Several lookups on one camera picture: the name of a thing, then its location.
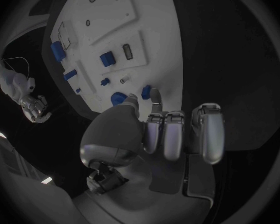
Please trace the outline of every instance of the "wire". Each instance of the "wire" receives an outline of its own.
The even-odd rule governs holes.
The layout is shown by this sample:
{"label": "wire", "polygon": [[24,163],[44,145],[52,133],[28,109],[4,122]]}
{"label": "wire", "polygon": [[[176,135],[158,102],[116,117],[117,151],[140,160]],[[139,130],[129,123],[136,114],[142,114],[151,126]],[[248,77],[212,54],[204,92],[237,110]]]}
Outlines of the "wire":
{"label": "wire", "polygon": [[[3,59],[2,59],[3,60]],[[7,61],[3,60],[6,64],[8,64]],[[12,66],[10,64],[8,64],[10,68],[12,68]],[[14,68],[12,68],[14,70]]]}
{"label": "wire", "polygon": [[29,62],[25,58],[23,58],[21,56],[17,56],[17,57],[11,57],[11,58],[3,58],[3,60],[5,61],[5,60],[11,60],[11,59],[17,59],[17,58],[22,58],[22,59],[24,59],[26,61],[27,65],[28,65],[28,75],[27,75],[27,78],[29,78],[30,65],[29,65]]}

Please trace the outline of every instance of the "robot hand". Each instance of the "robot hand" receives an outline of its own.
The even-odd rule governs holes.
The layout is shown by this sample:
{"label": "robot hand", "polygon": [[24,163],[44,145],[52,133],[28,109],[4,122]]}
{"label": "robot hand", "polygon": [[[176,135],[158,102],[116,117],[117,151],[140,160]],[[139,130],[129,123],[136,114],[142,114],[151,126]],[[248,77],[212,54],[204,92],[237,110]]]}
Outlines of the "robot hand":
{"label": "robot hand", "polygon": [[42,116],[48,105],[44,96],[38,96],[38,99],[35,99],[30,95],[26,95],[20,100],[20,105],[22,106],[24,115],[31,122],[44,123],[51,116],[51,113]]}

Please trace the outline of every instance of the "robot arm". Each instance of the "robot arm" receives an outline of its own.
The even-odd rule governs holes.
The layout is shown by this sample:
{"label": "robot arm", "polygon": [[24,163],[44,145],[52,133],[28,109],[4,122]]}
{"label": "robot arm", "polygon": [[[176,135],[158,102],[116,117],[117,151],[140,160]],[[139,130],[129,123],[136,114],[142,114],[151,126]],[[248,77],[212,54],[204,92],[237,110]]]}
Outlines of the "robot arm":
{"label": "robot arm", "polygon": [[27,79],[24,74],[6,69],[0,63],[0,86],[5,94],[22,107],[24,115],[31,122],[43,123],[50,118],[51,113],[42,116],[47,108],[45,97],[38,96],[35,99],[30,95],[35,89],[34,78]]}

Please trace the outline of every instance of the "cable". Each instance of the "cable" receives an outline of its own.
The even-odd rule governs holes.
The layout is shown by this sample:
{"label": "cable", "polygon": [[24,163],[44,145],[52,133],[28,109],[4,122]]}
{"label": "cable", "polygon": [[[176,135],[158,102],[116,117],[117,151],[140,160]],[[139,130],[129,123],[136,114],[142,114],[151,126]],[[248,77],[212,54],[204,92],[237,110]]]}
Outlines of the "cable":
{"label": "cable", "polygon": [[[3,60],[3,59],[2,59]],[[6,64],[8,64],[7,61],[3,60]],[[10,68],[12,68],[12,66],[10,64],[8,64]],[[14,70],[14,68],[12,68]]]}
{"label": "cable", "polygon": [[22,58],[22,59],[24,59],[26,61],[27,65],[28,65],[28,75],[27,75],[27,78],[29,78],[30,65],[29,65],[29,62],[25,58],[23,58],[21,56],[17,56],[17,57],[11,57],[11,58],[3,58],[3,60],[5,61],[5,60],[11,60],[11,59],[17,59],[17,58]]}

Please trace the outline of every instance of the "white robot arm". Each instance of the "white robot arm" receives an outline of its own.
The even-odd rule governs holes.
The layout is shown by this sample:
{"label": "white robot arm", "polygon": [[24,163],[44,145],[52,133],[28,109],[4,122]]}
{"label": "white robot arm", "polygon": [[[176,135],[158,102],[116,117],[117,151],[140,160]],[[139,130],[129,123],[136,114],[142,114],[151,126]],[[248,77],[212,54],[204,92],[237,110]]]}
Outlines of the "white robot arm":
{"label": "white robot arm", "polygon": [[34,78],[27,79],[24,74],[8,70],[0,63],[0,86],[5,94],[22,107],[24,115],[31,122],[43,123],[50,118],[51,113],[42,116],[47,108],[45,97],[38,96],[35,99],[30,96],[35,88]]}

